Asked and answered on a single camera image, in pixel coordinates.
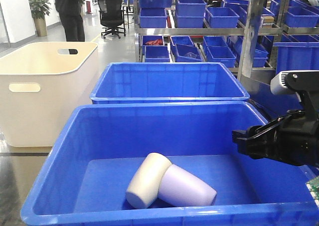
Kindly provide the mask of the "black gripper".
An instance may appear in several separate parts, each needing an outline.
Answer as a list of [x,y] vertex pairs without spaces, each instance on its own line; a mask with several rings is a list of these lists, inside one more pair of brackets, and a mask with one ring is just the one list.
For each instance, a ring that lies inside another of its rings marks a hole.
[[319,119],[290,110],[266,125],[233,130],[237,151],[252,159],[268,158],[294,166],[319,165]]

